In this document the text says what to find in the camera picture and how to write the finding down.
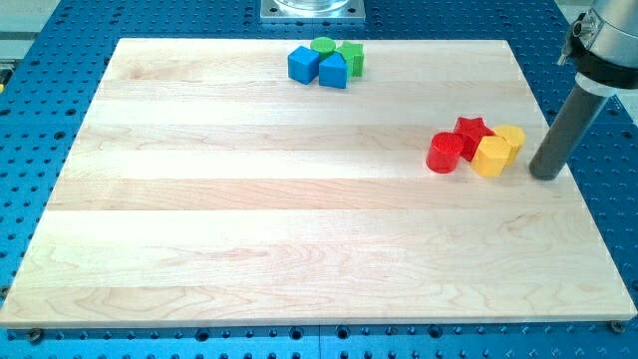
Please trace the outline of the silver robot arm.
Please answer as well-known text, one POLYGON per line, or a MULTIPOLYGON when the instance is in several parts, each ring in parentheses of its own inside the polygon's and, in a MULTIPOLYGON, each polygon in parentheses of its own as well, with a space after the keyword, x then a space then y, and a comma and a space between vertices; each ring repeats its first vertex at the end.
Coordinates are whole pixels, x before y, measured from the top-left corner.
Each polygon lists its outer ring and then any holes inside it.
POLYGON ((569 26, 558 64, 572 61, 576 84, 598 97, 637 88, 637 0, 595 0, 569 26))

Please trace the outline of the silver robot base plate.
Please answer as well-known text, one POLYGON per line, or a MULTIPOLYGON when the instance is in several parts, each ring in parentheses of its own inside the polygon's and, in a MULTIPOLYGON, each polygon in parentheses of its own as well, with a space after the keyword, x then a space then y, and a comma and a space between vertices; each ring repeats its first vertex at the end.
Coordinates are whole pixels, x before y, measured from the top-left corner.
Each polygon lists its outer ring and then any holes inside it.
POLYGON ((366 19, 364 0, 258 0, 265 23, 342 23, 366 19))

